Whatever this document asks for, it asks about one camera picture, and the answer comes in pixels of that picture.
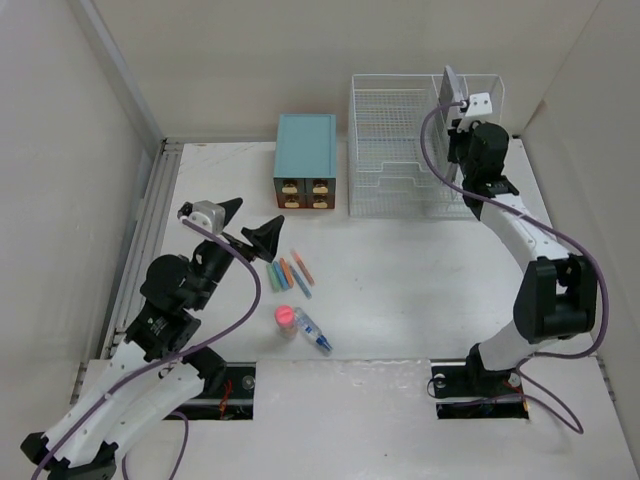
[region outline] dish rack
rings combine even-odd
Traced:
[[[465,98],[488,92],[499,123],[504,86],[498,75],[458,75]],[[442,75],[354,75],[349,111],[349,214],[372,218],[473,218],[462,196],[429,170],[420,127],[438,105]],[[427,128],[427,151],[448,168],[442,115]],[[456,183],[462,181],[458,173]]]

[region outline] clear plastic bottle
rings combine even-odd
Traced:
[[[293,308],[288,305],[281,305],[276,308],[274,317],[276,319],[280,335],[289,340],[296,336],[298,333],[298,326],[296,325],[296,317]]]

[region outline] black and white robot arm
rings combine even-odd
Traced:
[[[241,232],[250,242],[246,244],[223,233],[241,205],[240,198],[220,204],[187,203],[178,217],[181,221],[187,218],[209,234],[222,235],[248,262],[256,258],[272,262],[284,217],[278,216],[255,230],[243,228]],[[21,445],[36,465],[51,456],[44,466],[50,472],[49,479],[112,478],[117,462],[153,425],[186,400],[219,387],[226,370],[220,356],[208,347],[182,358],[180,352],[201,323],[187,310],[206,306],[233,259],[227,249],[205,240],[191,259],[163,255],[151,263],[140,288],[144,307],[127,328],[109,365],[64,418],[46,432],[28,435]],[[173,357],[180,361],[163,379],[159,380],[159,365],[114,391],[140,369]],[[88,419],[76,427],[87,414]],[[52,452],[66,436],[62,446]]]
[[[536,351],[577,334],[595,323],[597,279],[593,267],[545,231],[525,221],[532,216],[517,188],[503,175],[509,135],[499,125],[484,123],[491,114],[488,94],[470,96],[445,118],[450,145],[448,160],[459,168],[462,188],[512,207],[464,196],[476,218],[490,228],[514,257],[524,278],[513,307],[513,319],[492,338],[474,345],[464,366],[434,367],[438,398],[491,397],[504,392],[504,381]]]

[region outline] beige wall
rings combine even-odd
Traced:
[[[583,240],[606,269],[612,311],[601,354],[636,465],[640,465],[639,21],[637,0],[602,0],[523,136],[556,226]]]
[[[598,0],[96,0],[166,135],[339,115],[354,73],[498,73],[522,130]]]
[[[64,0],[0,1],[0,465],[65,412],[104,318],[142,144]]]

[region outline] white wire basket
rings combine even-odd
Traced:
[[[497,75],[458,75],[463,93],[488,92],[500,122]],[[378,218],[472,218],[461,195],[442,185],[422,158],[420,127],[438,105],[442,75],[354,75],[349,111],[349,214]],[[427,151],[447,169],[441,115],[427,129]]]

